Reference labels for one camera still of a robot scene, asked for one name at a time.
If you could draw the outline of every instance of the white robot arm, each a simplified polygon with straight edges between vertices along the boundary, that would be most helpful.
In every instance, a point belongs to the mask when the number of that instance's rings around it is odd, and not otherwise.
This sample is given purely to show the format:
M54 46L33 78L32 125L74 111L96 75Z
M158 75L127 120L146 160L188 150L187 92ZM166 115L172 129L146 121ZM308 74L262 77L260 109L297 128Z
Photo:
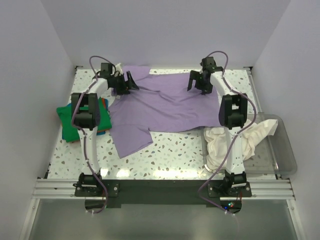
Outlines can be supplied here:
M139 89L129 71L127 71L126 75L127 81L125 81L120 63L115 67L110 63L102 63L98 79L93 81L82 92L76 92L71 95L72 114L76 111L74 124L80 127L78 134L83 157L81 172L84 175L92 175L93 172L98 174L100 172L96 143L97 130L100 123L98 99L108 88L114 88L118 95L129 94L129 90L131 89ZM76 105L83 93L85 93L85 95L81 99L79 108L76 109ZM84 106L87 107L86 110L82 110L81 107Z
M226 86L223 79L217 76L217 73L211 74L210 83L212 86L215 87L215 89L221 96L234 95L234 93L231 92L229 88ZM241 129L240 126L232 127L232 129L224 127L227 149L230 147L232 139L240 131L240 129ZM225 169L228 173L230 174L234 173L235 175L242 174L243 172L245 172L243 155L242 155L242 133L238 134L238 137L233 143L233 146L231 148L231 151L229 153L229 156L226 162Z
M243 188L247 185L247 177L242 155L242 133L247 120L248 100L240 94L235 94L231 83L221 77L223 68L216 65L213 57L206 57L201 62L200 72L191 71L188 91L195 80L195 88L202 94L210 94L213 87L222 96L219 123L225 128L227 149L230 148L226 161L225 177L223 184L225 189Z

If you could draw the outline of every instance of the speckled white table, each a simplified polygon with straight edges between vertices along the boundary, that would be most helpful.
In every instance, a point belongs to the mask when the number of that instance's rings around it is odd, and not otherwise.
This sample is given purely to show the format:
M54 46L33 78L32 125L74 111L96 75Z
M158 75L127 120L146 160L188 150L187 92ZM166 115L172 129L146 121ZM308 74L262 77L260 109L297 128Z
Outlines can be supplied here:
M152 69L150 74L185 73L190 70ZM225 74L235 88L247 93L248 97L255 101L246 70L227 70ZM93 76L91 69L79 69L71 93L86 88ZM101 97L108 99L109 105L114 101L110 89ZM253 112L251 106L248 106L248 112ZM200 129L180 133L151 132L151 136L153 144L121 159L108 132L97 136L97 155L102 177L104 179L172 180L207 179L212 174L204 169ZM67 143L62 140L62 129L60 129L51 157L48 179L77 179L81 173L82 159L80 143Z

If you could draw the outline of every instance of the folded towel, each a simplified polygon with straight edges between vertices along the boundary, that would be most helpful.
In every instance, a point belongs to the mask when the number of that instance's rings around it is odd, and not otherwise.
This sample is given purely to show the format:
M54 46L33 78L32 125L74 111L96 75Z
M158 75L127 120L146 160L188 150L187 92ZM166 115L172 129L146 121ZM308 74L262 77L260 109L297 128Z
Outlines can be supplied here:
M110 129L112 125L108 113L108 100L99 98L98 102L100 109L100 124L97 131L101 134L101 132ZM56 109L56 113L58 114L62 123L62 139L64 139L67 143L80 140L78 130L75 127L71 126L71 111L71 104L63 107L58 107Z
M258 124L254 123L242 133L242 155L247 160L255 155L256 146L269 135L274 135L278 120L268 119ZM206 156L207 166L211 170L217 169L227 154L227 141L224 127L205 127L204 139L208 142Z

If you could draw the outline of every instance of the purple t-shirt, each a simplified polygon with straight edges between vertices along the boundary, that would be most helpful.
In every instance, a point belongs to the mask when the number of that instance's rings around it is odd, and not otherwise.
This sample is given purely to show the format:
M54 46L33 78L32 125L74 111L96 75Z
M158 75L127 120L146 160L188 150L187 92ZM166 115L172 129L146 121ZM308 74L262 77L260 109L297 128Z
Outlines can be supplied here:
M220 127L217 91L187 91L189 73L152 75L145 66L127 66L140 90L109 107L112 136L120 158L153 143L150 131L177 133L200 126Z

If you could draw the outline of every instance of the plastic container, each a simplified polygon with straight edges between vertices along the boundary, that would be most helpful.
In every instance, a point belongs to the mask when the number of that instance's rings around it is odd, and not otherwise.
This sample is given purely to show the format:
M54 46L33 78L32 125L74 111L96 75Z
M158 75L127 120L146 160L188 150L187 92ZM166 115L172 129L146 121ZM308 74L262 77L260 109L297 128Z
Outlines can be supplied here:
M253 114L248 114L247 118L252 120ZM279 174L290 176L297 171L297 163L291 144L287 135L285 124L276 115L258 113L255 122L258 124L267 119L277 119L278 126L273 136L267 136L255 148L255 155L243 162L247 174ZM202 131L202 151L205 168L207 166L207 142Z

